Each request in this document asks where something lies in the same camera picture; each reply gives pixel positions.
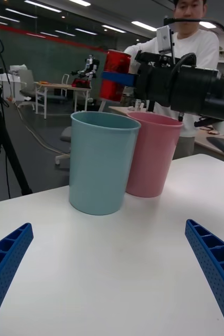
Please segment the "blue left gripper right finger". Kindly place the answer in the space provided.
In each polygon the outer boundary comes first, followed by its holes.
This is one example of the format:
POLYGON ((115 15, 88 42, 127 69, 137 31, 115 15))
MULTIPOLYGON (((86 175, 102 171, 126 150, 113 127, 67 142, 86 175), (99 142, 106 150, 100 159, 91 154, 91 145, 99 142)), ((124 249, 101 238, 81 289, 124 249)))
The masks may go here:
POLYGON ((224 241, 191 219, 185 236, 224 318, 224 241))

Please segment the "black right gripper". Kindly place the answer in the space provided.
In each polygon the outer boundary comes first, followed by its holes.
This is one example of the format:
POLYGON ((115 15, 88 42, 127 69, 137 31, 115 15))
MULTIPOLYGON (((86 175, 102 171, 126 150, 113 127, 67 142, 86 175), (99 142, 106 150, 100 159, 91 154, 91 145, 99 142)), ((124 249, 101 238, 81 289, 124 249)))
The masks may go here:
POLYGON ((137 74, 104 71, 102 79, 127 87, 135 87, 135 98, 170 106, 170 75, 175 66, 173 56, 139 51, 135 61, 140 64, 137 74))

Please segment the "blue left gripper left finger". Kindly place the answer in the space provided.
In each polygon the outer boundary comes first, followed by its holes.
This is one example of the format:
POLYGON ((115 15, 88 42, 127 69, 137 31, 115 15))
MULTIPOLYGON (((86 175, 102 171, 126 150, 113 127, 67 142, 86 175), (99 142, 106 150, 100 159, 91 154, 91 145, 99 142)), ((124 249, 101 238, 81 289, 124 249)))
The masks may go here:
POLYGON ((31 224, 25 223, 0 241, 0 307, 33 238, 31 224))

